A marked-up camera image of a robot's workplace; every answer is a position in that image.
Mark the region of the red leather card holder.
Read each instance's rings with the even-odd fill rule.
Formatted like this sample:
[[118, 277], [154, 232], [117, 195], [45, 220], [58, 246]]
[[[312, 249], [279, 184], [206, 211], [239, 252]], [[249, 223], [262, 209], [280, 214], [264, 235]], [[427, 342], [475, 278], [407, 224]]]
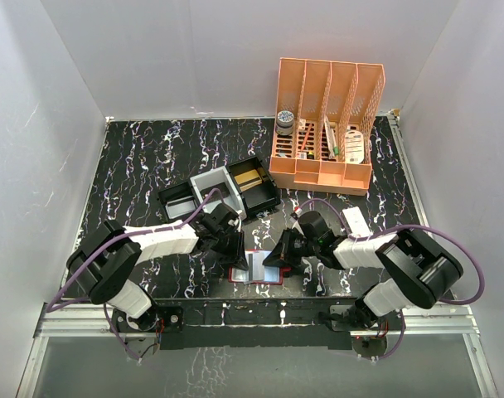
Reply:
[[248, 269], [230, 268], [229, 281], [237, 284], [282, 285], [284, 281], [283, 270], [279, 267], [263, 265], [263, 261], [268, 255], [267, 250], [247, 250], [245, 259]]

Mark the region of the white striped credit card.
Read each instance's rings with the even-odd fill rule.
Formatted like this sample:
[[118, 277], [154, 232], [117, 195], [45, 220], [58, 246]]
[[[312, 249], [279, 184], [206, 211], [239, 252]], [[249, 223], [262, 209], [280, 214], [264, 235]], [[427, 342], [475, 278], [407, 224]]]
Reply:
[[197, 208], [197, 205], [192, 197], [185, 197], [167, 202], [164, 208], [168, 218], [174, 220], [190, 215]]

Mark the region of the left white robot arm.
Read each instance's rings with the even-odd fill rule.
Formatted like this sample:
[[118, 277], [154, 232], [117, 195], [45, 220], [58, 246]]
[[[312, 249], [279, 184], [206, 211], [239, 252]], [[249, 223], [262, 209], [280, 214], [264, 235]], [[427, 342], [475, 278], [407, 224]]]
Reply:
[[81, 241], [66, 268], [91, 303], [108, 304], [138, 329], [148, 329], [156, 322], [157, 305], [129, 279], [135, 266], [169, 255], [211, 250], [230, 266], [247, 270], [244, 239], [241, 214], [224, 203], [211, 212], [198, 211], [184, 221], [151, 228], [121, 226], [112, 220]]

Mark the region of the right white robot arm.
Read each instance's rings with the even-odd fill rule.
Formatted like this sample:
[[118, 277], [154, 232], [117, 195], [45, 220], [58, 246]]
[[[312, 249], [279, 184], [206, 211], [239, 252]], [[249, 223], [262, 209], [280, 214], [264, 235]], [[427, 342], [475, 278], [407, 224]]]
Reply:
[[370, 287], [343, 313], [321, 313], [324, 323], [370, 328], [391, 312], [431, 309], [463, 276], [463, 267], [436, 240], [414, 227], [375, 238], [337, 235], [317, 211], [303, 213], [286, 228], [264, 265], [293, 269], [315, 257], [331, 269], [384, 269], [389, 278]]

